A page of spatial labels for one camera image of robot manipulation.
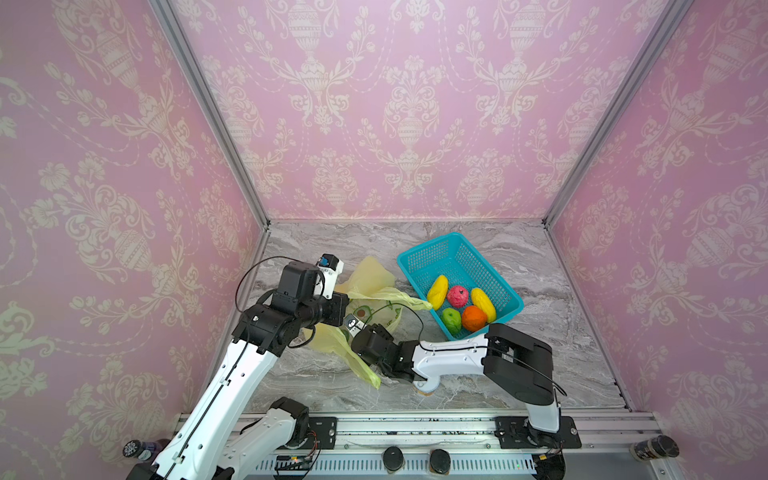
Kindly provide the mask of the black round knob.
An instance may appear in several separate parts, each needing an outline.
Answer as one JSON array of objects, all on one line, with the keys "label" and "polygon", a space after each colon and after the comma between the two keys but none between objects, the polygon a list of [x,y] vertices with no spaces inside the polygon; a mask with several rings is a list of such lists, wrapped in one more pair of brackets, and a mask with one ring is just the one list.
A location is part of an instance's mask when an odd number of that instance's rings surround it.
[{"label": "black round knob", "polygon": [[382,464],[388,474],[393,474],[404,467],[405,457],[397,446],[387,447],[382,454]]},{"label": "black round knob", "polygon": [[429,453],[428,470],[437,475],[448,475],[451,469],[450,453],[444,449],[433,449]]}]

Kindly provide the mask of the teal plastic basket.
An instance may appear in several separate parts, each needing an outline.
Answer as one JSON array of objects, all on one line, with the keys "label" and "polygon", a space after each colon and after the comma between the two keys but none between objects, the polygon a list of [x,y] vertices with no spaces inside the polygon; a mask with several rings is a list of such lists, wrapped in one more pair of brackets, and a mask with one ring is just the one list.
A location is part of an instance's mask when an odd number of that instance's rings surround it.
[{"label": "teal plastic basket", "polygon": [[510,321],[524,308],[517,292],[472,245],[458,232],[448,233],[412,247],[397,257],[397,263],[420,298],[440,275],[451,287],[482,289],[496,309],[497,321]]}]

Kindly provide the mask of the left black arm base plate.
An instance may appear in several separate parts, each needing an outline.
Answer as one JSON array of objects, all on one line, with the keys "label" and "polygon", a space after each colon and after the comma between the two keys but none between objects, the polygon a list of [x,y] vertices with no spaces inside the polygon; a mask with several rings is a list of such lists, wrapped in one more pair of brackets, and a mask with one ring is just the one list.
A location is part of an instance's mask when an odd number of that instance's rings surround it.
[{"label": "left black arm base plate", "polygon": [[338,418],[335,416],[308,416],[296,423],[293,448],[333,450],[336,445]]}]

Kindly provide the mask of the yellow mango fruit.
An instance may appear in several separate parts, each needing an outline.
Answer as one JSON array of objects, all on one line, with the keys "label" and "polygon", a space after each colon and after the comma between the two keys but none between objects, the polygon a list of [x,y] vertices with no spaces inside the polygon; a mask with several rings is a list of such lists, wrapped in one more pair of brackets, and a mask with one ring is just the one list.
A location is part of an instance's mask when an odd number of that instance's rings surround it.
[{"label": "yellow mango fruit", "polygon": [[439,311],[445,302],[450,284],[445,275],[439,275],[429,289],[426,300],[435,311]]}]

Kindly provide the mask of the black round knob right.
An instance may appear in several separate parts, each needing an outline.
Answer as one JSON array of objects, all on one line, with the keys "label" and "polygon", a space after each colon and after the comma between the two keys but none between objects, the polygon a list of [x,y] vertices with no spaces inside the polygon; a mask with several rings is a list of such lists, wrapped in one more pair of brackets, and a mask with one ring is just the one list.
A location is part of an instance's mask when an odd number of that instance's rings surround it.
[{"label": "black round knob right", "polygon": [[437,475],[448,475],[451,469],[450,453],[444,449],[433,449],[429,453],[428,470]]}]

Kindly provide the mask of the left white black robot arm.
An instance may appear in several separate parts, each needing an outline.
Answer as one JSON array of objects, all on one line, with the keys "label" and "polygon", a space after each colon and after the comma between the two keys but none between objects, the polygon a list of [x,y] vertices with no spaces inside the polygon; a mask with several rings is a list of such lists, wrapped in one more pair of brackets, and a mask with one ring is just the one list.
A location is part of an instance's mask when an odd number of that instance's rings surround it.
[{"label": "left white black robot arm", "polygon": [[238,436],[232,431],[255,390],[303,330],[342,324],[349,298],[335,292],[344,264],[323,255],[315,264],[292,260],[276,288],[245,309],[217,376],[158,456],[131,479],[244,479],[281,447],[313,449],[309,410],[282,397]]}]

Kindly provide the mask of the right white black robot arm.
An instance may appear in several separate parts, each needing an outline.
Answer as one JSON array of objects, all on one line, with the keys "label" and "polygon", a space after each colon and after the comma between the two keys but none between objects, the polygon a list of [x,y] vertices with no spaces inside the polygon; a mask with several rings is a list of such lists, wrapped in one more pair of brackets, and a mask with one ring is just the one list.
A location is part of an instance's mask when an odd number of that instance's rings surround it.
[{"label": "right white black robot arm", "polygon": [[565,390],[553,379],[549,344],[505,324],[493,323],[483,336],[451,342],[396,342],[380,324],[352,336],[352,351],[386,377],[431,394],[445,376],[482,375],[525,405],[527,442],[560,449],[561,410],[557,394]]}]

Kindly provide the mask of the dark bottle right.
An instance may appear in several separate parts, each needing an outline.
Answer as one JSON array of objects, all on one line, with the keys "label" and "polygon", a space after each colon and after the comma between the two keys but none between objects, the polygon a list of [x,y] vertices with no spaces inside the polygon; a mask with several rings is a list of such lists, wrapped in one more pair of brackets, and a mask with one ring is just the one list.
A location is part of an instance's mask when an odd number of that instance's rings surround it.
[{"label": "dark bottle right", "polygon": [[652,461],[676,458],[680,454],[680,448],[670,436],[658,435],[632,444],[629,447],[629,452],[637,461]]}]

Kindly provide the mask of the orange fruit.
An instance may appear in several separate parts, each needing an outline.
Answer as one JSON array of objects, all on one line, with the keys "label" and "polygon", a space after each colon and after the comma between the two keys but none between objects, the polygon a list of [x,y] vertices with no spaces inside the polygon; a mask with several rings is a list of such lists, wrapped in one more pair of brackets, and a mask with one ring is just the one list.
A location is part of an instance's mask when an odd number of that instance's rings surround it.
[{"label": "orange fruit", "polygon": [[487,314],[475,305],[467,306],[461,314],[462,328],[468,332],[477,332],[488,323]]}]

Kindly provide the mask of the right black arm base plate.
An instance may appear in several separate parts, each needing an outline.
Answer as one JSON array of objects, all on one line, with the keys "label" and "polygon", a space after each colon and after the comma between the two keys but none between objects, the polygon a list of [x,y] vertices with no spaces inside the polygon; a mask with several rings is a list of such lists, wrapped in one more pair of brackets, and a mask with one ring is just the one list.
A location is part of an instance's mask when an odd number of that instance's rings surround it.
[{"label": "right black arm base plate", "polygon": [[502,449],[580,449],[579,437],[574,419],[561,416],[559,430],[549,433],[535,430],[528,419],[522,416],[498,416],[494,418],[494,435]]}]

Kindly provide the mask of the yellow plastic bag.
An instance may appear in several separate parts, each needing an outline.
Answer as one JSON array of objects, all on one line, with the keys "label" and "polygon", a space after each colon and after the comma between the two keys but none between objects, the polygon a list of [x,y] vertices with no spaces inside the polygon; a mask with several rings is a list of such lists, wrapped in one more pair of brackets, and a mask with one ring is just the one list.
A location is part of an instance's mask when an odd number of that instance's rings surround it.
[{"label": "yellow plastic bag", "polygon": [[[395,276],[373,256],[365,257],[347,281],[335,286],[334,292],[349,297],[347,314],[353,314],[366,324],[381,324],[389,333],[398,328],[407,307],[414,312],[432,309],[426,300],[397,289]],[[358,378],[380,388],[381,378],[352,351],[351,335],[342,327],[319,324],[309,347],[338,356]]]}]

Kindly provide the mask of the black round knob left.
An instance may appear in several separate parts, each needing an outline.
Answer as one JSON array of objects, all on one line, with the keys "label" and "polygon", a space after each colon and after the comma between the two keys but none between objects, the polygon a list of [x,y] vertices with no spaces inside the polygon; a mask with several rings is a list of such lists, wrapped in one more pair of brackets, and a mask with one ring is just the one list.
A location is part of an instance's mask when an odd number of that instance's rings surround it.
[{"label": "black round knob left", "polygon": [[388,474],[393,474],[404,467],[405,457],[397,446],[387,447],[382,454],[382,464]]}]

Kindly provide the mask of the aluminium front rail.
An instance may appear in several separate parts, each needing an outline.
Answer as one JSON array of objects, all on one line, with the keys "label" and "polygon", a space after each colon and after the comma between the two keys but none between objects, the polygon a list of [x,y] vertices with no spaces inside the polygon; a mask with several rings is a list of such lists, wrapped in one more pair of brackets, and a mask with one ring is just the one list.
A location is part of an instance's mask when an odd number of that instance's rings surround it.
[{"label": "aluminium front rail", "polygon": [[[439,410],[435,412],[352,412],[338,418],[335,448],[353,449],[435,447],[464,450],[507,450],[494,435],[494,418],[499,411]],[[658,421],[648,413],[615,410],[567,411],[561,416],[574,419],[583,448],[630,446],[660,435]],[[516,452],[550,455],[577,449],[509,449]]]}]

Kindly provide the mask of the green apple fruit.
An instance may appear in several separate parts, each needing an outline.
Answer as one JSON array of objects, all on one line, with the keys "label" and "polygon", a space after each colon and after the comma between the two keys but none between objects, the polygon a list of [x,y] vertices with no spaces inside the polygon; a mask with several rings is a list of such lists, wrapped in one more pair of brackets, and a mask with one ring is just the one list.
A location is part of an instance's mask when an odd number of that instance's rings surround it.
[{"label": "green apple fruit", "polygon": [[462,317],[459,310],[448,307],[441,313],[441,320],[447,331],[457,337],[462,330]]}]

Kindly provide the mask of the pink red fruit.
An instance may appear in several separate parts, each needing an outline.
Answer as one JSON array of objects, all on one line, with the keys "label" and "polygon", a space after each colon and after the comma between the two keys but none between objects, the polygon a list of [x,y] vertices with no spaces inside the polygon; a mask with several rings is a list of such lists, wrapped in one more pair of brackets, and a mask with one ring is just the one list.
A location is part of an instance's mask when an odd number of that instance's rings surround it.
[{"label": "pink red fruit", "polygon": [[469,304],[470,292],[463,286],[455,285],[448,290],[446,300],[452,308],[459,310]]}]

